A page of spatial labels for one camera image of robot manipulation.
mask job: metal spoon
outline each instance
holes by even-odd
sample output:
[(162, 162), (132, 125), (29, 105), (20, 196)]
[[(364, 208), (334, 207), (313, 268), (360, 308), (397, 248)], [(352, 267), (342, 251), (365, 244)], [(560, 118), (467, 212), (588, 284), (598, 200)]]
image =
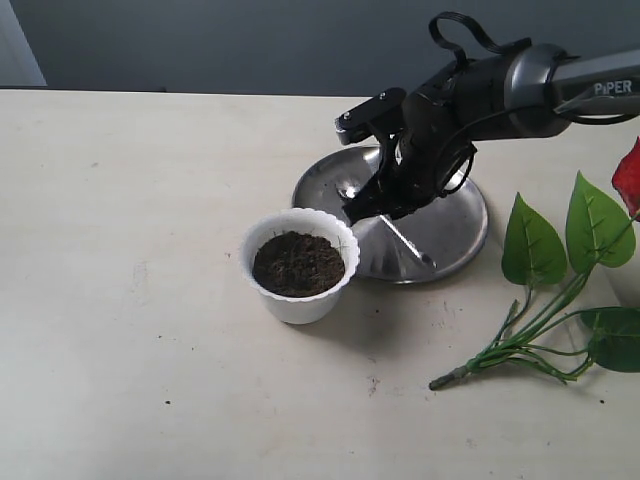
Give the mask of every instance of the metal spoon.
[[(351, 200), (356, 196), (358, 190), (359, 189), (355, 185), (347, 185), (345, 187), (338, 187), (336, 185), (336, 191), (338, 192), (338, 195), (342, 200)], [(385, 215), (378, 215), (378, 218), (382, 220), (382, 223), (384, 223), (396, 237), (398, 237), (398, 239), (407, 247), (407, 249), (413, 254), (414, 257), (416, 257), (422, 263), (426, 263), (428, 265), (431, 265), (433, 268), (437, 268), (438, 265), (436, 264), (436, 262), (429, 255), (418, 250), (415, 244), (407, 237), (405, 237), (402, 232), (398, 230), (398, 228), (393, 224), (393, 222), (389, 220), (389, 218), (387, 218)]]

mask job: robotic arm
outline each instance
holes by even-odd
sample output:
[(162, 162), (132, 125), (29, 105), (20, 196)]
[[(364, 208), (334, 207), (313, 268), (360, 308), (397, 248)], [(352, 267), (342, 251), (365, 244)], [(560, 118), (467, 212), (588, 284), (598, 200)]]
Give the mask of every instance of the robotic arm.
[[(442, 36), (441, 20), (462, 23), (494, 56), (468, 58)], [(582, 59), (528, 38), (496, 45), (454, 12), (436, 16), (429, 31), (455, 61), (409, 95), (392, 88), (336, 119), (343, 145), (372, 135), (380, 143), (378, 171), (343, 207), (352, 223), (401, 218), (457, 191), (473, 165), (474, 141), (553, 137), (571, 123), (611, 125), (640, 114), (640, 48)], [(465, 164), (463, 180), (448, 188)]]

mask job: table surface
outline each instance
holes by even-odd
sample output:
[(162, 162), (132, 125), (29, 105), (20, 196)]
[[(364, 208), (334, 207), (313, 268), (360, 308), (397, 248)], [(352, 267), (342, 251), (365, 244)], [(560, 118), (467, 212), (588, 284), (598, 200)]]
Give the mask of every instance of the table surface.
[[(562, 230), (576, 171), (613, 193), (640, 124), (479, 144), (491, 232), (463, 272), (355, 281), (286, 326), (236, 252), (358, 101), (0, 92), (2, 478), (636, 478), (633, 375), (427, 383), (522, 293), (499, 268), (516, 191)], [(634, 302), (639, 265), (599, 270), (578, 303)]]

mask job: red flower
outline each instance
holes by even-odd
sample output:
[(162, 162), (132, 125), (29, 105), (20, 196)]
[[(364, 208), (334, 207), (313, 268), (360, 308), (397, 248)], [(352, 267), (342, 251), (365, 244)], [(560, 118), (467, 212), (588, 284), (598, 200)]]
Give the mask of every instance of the red flower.
[(620, 161), (611, 183), (629, 209), (629, 215), (640, 213), (640, 137)]

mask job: wall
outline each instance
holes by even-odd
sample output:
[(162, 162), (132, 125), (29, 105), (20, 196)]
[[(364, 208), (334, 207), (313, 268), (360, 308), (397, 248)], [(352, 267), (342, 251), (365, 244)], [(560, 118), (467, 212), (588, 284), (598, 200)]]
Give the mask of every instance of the wall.
[(42, 73), (9, 0), (0, 0), (0, 86), (43, 86)]
[(427, 31), (443, 10), (498, 43), (532, 36), (577, 54), (635, 42), (640, 13), (637, 0), (12, 2), (53, 87), (320, 95), (419, 84), (450, 59)]

